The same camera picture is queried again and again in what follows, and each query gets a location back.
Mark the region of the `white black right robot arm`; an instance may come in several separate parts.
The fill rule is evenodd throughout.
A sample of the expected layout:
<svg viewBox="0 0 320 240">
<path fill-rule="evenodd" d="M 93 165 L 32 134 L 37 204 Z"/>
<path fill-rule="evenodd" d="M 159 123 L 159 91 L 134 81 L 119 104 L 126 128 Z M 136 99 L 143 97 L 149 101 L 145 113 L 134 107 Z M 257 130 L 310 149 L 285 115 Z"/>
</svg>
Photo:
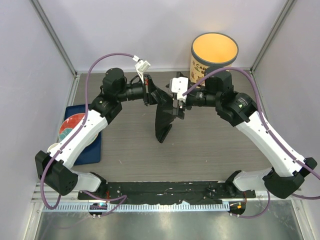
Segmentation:
<svg viewBox="0 0 320 240">
<path fill-rule="evenodd" d="M 255 99 L 233 90 L 231 71 L 243 74 L 250 82 Z M 307 175 L 319 178 L 314 171 L 317 162 L 295 151 L 267 121 L 252 77 L 238 67 L 222 67 L 205 74 L 196 83 L 187 77 L 174 77 L 168 84 L 173 94 L 173 112 L 189 106 L 215 107 L 217 114 L 246 135 L 264 154 L 271 167 L 260 171 L 240 171 L 226 184 L 226 193 L 233 198 L 244 191 L 269 191 L 285 199 L 298 197 L 296 191 Z"/>
</svg>

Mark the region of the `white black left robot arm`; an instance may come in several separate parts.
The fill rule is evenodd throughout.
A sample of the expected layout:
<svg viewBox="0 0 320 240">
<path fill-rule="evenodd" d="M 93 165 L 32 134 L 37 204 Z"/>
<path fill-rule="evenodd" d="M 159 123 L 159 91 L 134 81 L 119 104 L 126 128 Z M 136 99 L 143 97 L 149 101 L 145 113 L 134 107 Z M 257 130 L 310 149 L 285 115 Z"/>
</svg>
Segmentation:
<svg viewBox="0 0 320 240">
<path fill-rule="evenodd" d="M 35 156 L 40 186 L 48 185 L 61 196 L 73 190 L 88 191 L 100 200 L 107 192 L 102 178 L 93 173 L 72 171 L 75 161 L 92 139 L 105 129 L 122 110 L 126 101 L 142 100 L 148 105 L 165 102 L 167 93 L 157 87 L 149 74 L 139 81 L 127 82 L 122 69 L 111 68 L 105 73 L 99 95 L 85 108 L 85 115 L 76 127 L 49 152 Z"/>
</svg>

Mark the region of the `black trash bag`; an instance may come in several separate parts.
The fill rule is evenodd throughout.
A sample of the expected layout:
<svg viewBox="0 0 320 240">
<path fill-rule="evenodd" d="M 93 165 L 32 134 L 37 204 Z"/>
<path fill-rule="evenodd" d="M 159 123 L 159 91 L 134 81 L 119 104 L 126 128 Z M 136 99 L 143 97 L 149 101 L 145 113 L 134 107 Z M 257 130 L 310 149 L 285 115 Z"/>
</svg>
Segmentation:
<svg viewBox="0 0 320 240">
<path fill-rule="evenodd" d="M 172 128 L 171 115 L 169 113 L 170 106 L 172 106 L 173 98 L 165 92 L 163 98 L 156 106 L 155 112 L 155 137 L 159 143 L 163 143 L 169 131 Z"/>
</svg>

